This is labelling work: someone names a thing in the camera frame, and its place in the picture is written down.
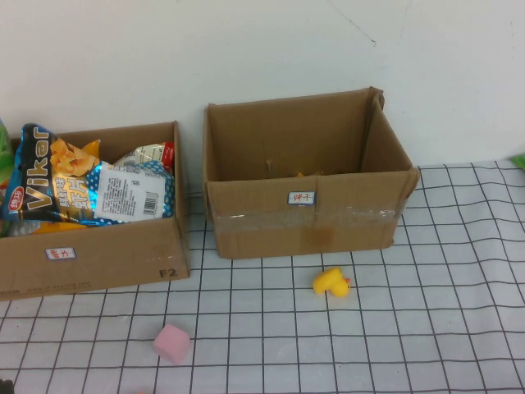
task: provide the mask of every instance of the white label sticker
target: white label sticker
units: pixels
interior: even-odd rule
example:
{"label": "white label sticker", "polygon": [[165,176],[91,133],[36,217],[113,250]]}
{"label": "white label sticker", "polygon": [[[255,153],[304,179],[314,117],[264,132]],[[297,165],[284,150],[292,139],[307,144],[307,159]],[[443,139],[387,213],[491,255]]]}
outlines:
{"label": "white label sticker", "polygon": [[46,249],[46,255],[50,260],[65,260],[76,258],[75,250],[73,248]]}
{"label": "white label sticker", "polygon": [[151,170],[103,166],[95,217],[123,222],[159,219],[164,207],[165,182]]}
{"label": "white label sticker", "polygon": [[290,205],[313,205],[315,203],[315,191],[291,191],[288,194]]}

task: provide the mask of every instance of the open cardboard box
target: open cardboard box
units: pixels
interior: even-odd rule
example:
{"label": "open cardboard box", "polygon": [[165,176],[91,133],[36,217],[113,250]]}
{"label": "open cardboard box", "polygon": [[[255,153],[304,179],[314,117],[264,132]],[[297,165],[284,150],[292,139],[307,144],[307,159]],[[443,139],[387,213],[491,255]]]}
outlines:
{"label": "open cardboard box", "polygon": [[[188,234],[176,122],[60,134],[74,146],[101,140],[108,163],[138,146],[175,142],[173,218],[0,239],[0,300],[171,281],[189,276]],[[14,140],[15,148],[20,140]],[[58,255],[60,259],[48,256]]]}
{"label": "open cardboard box", "polygon": [[[379,89],[210,104],[203,193],[228,259],[382,249],[419,179]],[[297,177],[322,172],[323,176]]]}

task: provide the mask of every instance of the empty cardboard box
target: empty cardboard box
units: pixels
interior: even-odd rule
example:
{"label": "empty cardboard box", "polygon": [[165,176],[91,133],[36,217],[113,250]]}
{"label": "empty cardboard box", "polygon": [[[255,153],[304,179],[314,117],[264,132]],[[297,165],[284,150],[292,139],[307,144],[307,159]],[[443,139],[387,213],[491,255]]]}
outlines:
{"label": "empty cardboard box", "polygon": [[101,140],[100,158],[109,163],[139,146],[174,141],[176,215],[116,226],[2,238],[0,300],[188,277],[187,217],[176,122],[60,136],[80,147]]}
{"label": "empty cardboard box", "polygon": [[248,259],[390,246],[419,171],[383,104],[375,88],[210,104],[203,193],[218,254]]}

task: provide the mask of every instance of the pink sponge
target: pink sponge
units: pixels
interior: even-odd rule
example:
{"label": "pink sponge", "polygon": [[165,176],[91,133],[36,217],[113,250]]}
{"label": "pink sponge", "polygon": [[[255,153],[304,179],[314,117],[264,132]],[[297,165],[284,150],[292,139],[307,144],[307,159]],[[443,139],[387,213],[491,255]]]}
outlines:
{"label": "pink sponge", "polygon": [[181,365],[190,347],[189,335],[181,329],[167,324],[155,338],[153,347],[158,355]]}

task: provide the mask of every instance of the rubber duck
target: rubber duck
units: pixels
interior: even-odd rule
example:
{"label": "rubber duck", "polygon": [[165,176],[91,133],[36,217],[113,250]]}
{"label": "rubber duck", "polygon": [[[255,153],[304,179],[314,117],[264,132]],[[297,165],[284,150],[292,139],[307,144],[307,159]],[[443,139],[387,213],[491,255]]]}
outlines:
{"label": "rubber duck", "polygon": [[343,277],[340,268],[330,268],[313,280],[313,291],[317,294],[327,290],[335,297],[345,297],[350,292],[350,280]]}

